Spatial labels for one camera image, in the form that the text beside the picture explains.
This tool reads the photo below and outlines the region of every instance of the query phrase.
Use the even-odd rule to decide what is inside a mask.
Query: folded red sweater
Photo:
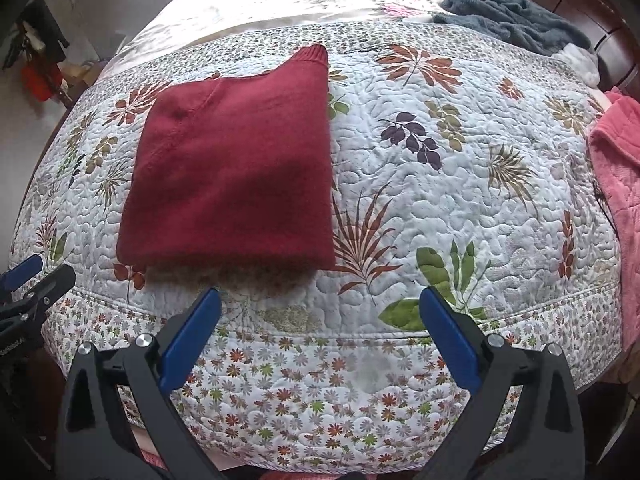
[[[329,269],[327,52],[275,70],[169,87],[138,145],[116,253],[123,264]]]

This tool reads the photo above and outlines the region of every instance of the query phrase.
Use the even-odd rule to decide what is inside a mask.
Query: pink fleece robe
[[[607,92],[611,107],[587,144],[593,170],[611,209],[622,252],[622,346],[640,335],[640,104]]]

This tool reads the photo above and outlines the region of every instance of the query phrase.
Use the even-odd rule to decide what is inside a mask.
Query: white bedsheet
[[[426,23],[442,0],[173,0],[102,70],[98,81],[187,46],[205,43],[248,30],[361,20]],[[588,86],[594,75],[589,67],[569,63]],[[594,99],[607,109],[606,96],[591,89]]]

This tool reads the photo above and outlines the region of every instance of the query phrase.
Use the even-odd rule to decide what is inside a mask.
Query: floral quilt
[[[311,43],[331,63],[335,267],[294,276],[119,263],[136,145],[159,92],[271,70]],[[560,62],[449,25],[230,36],[85,92],[36,170],[11,262],[37,253],[44,272],[62,261],[76,270],[43,326],[64,370],[80,342],[126,346],[218,288],[222,320],[172,393],[202,446],[291,471],[419,468],[468,400],[418,316],[425,286],[516,346],[559,343],[578,387],[620,352],[620,248],[585,144],[601,113]]]

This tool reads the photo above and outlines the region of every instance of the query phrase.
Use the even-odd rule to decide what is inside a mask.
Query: leaf print
[[[453,288],[460,286],[460,257],[455,240],[451,241],[451,261],[453,263]]]
[[[36,229],[36,254],[45,253],[48,257],[53,238],[56,237],[56,216],[51,214]]]
[[[455,244],[456,243],[454,241],[450,251],[454,268],[457,266],[455,258],[458,258],[458,255],[460,254],[458,247],[453,247]],[[487,261],[484,270],[480,272],[479,276],[476,278],[475,285],[471,288],[466,297],[464,295],[464,292],[471,281],[471,277],[474,275],[476,270],[476,258],[474,244],[472,241],[466,246],[465,253],[463,254],[462,261],[460,262],[459,285],[454,273],[453,289],[450,286],[449,272],[445,268],[442,257],[435,249],[430,247],[419,248],[415,253],[415,257],[420,271],[423,273],[429,284],[436,288],[444,300],[446,300],[454,310],[469,314],[476,319],[486,318],[484,307],[480,306],[471,308],[469,304],[474,296],[476,286],[478,286],[478,283],[480,283],[484,277],[486,270],[491,266],[491,260]]]
[[[562,126],[567,130],[573,129],[577,135],[584,136],[587,123],[584,114],[577,107],[566,99],[555,97],[549,97],[544,103],[551,109],[554,119],[562,123]]]
[[[405,145],[412,153],[417,153],[417,160],[422,164],[430,164],[438,171],[442,167],[440,155],[436,152],[438,145],[436,141],[426,136],[424,127],[414,122],[415,115],[409,112],[400,112],[396,115],[396,120],[380,119],[380,122],[391,123],[380,134],[382,140],[391,140],[391,144],[398,145],[406,139]]]
[[[102,198],[105,211],[107,211],[107,208],[111,205],[116,188],[127,181],[127,179],[124,178],[126,167],[127,159],[125,158],[121,159],[117,164],[112,164],[107,172],[107,176],[100,183],[100,186],[98,186],[97,195]]]
[[[490,147],[489,151],[489,187],[497,187],[498,192],[501,192],[504,186],[507,191],[510,190],[517,195],[525,208],[527,202],[531,202],[537,215],[538,209],[527,187],[532,187],[529,179],[538,174],[524,165],[523,157],[513,146],[507,148],[503,144],[497,152],[493,147]]]
[[[118,137],[103,137],[86,162],[86,174],[92,174],[96,167],[101,168],[104,157],[111,153],[111,147],[118,143]]]
[[[462,273],[460,292],[464,292],[471,281],[471,275],[474,273],[474,269],[476,268],[474,256],[474,243],[471,241],[466,247],[465,254],[462,256],[462,263],[460,264],[460,271]]]
[[[561,278],[570,278],[575,265],[574,226],[571,221],[571,213],[565,211],[564,219],[561,222],[564,243],[562,244],[562,261],[558,266],[558,274]]]
[[[502,78],[502,82],[498,85],[498,90],[508,98],[515,99],[516,101],[524,97],[524,94],[508,77]]]
[[[418,300],[394,301],[378,316],[381,321],[404,332],[418,332],[425,330],[418,311]]]
[[[344,81],[349,77],[345,76],[341,72],[342,72],[341,68],[336,68],[332,70],[331,65],[329,65],[329,81],[338,83],[338,85],[347,86],[347,83],[344,83]]]
[[[600,103],[597,102],[594,98],[589,97],[587,102],[589,103],[589,106],[595,110],[594,118],[596,120],[599,120],[604,114],[604,108],[602,108],[602,106],[600,106]]]
[[[451,67],[452,60],[446,57],[431,57],[426,50],[418,52],[412,46],[391,44],[388,48],[393,54],[380,57],[376,61],[380,64],[389,65],[383,68],[383,72],[390,72],[386,76],[389,81],[398,79],[411,70],[409,77],[402,85],[405,86],[411,76],[418,71],[429,86],[435,86],[438,83],[448,92],[457,93],[453,87],[462,84],[456,78],[462,75],[462,72]]]
[[[340,101],[340,99],[342,99],[343,97],[344,95],[342,95],[342,97],[335,98],[330,92],[329,94],[327,94],[327,99],[329,101],[327,108],[329,113],[329,120],[335,119],[338,113],[344,115],[349,113],[349,105]]]
[[[145,286],[145,273],[146,266],[126,266],[119,262],[113,264],[113,275],[119,282],[127,283],[127,303],[129,303],[129,289],[133,284],[133,288],[136,290],[142,290]]]
[[[103,125],[113,121],[118,121],[118,126],[122,126],[124,123],[132,124],[136,120],[136,115],[149,110],[158,94],[170,84],[171,81],[151,83],[132,90],[127,99],[120,99],[116,102],[115,107],[117,110],[107,115],[107,120],[104,121]]]
[[[423,273],[429,284],[434,286],[445,300],[456,306],[456,298],[451,293],[449,284],[449,273],[436,250],[430,247],[421,247],[415,252],[415,257],[420,272]]]
[[[95,119],[96,113],[97,112],[93,111],[85,115],[81,119],[80,125],[76,126],[73,130],[71,130],[71,133],[69,133],[69,136],[66,139],[65,158],[63,159],[62,164],[60,164],[56,176],[62,175],[65,170],[76,160],[82,134],[84,134],[84,131],[91,125],[91,123]]]
[[[56,242],[56,246],[54,248],[54,251],[51,257],[51,261],[53,264],[55,264],[60,258],[62,258],[62,254],[65,251],[66,235],[67,235],[67,232],[63,233],[62,236]]]
[[[340,233],[340,235],[334,234],[334,250],[336,256],[343,262],[341,265],[334,266],[332,270],[346,272],[357,278],[357,280],[343,285],[340,291],[338,291],[338,295],[358,285],[366,285],[367,288],[369,288],[371,283],[380,276],[380,274],[391,272],[401,267],[399,265],[392,266],[380,262],[389,250],[395,249],[395,247],[391,245],[378,248],[382,238],[393,232],[393,229],[386,229],[381,233],[378,231],[391,200],[386,202],[378,214],[374,216],[376,204],[386,186],[388,186],[388,184],[385,184],[373,196],[363,217],[360,213],[362,196],[358,197],[356,215],[353,220],[348,211],[345,211],[344,215],[340,213],[335,203],[335,198],[332,197],[335,218],[337,219]]]
[[[429,109],[429,116],[439,119],[436,123],[438,131],[443,139],[449,141],[449,147],[457,152],[462,151],[465,137],[462,135],[462,124],[458,119],[460,112],[454,105],[445,104],[442,107],[434,101],[425,101]]]

